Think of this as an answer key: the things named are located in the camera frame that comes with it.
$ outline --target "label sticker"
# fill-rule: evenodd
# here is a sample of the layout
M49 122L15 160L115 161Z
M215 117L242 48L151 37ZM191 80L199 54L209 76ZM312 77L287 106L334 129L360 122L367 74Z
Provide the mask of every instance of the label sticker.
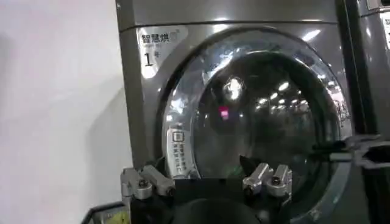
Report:
M190 133L170 128L166 134L166 159L173 178L187 177L194 170Z
M390 49L390 12L381 13L380 17L385 28L387 46Z
M166 57L188 35L185 26L143 27L137 30L142 76L156 75Z

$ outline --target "metal clamp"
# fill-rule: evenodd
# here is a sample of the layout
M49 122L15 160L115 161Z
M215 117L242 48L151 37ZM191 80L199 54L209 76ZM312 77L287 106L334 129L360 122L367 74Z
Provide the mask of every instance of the metal clamp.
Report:
M261 185L272 175L273 169L266 163L260 163L255 171L243 179L243 189L249 195L258 194L261 191Z
M390 167L390 141L380 135L360 135L347 138L343 152L330 154L333 162L353 162L365 169Z
M122 197L134 196L144 200L152 196L152 184L139 175L134 168L126 168L121 174Z
M157 193L162 196L173 196L175 182L172 179L164 177L154 166L144 166L141 176L150 181L157 190Z
M275 174L266 181L268 193L275 197L291 195L293 185L292 174L288 166L279 165Z

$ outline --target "dryer door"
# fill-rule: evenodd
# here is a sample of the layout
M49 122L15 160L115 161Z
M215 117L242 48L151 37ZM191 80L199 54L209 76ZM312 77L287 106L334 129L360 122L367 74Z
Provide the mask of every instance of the dryer door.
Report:
M233 33L200 50L168 97L162 127L174 178L243 177L240 155L287 164L295 222L329 213L347 181L349 164L307 157L314 144L351 135L342 89L314 50L280 33Z

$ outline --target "front-load dryer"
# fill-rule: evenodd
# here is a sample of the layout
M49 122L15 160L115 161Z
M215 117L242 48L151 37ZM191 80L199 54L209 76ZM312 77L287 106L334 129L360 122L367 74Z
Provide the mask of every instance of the front-load dryer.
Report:
M352 135L334 2L119 0L117 8L134 166L164 156L173 178L235 178L240 156L287 164L292 222L332 212L350 164L307 154Z

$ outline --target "door glass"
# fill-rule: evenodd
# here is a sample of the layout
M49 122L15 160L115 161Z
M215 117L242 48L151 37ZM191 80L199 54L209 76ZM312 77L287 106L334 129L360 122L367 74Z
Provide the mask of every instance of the door glass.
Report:
M244 177L239 156L274 168L286 164L297 210L310 209L332 174L331 165L308 157L314 144L337 138L332 105L325 87L296 61L262 53L231 62L210 80L193 120L201 177Z

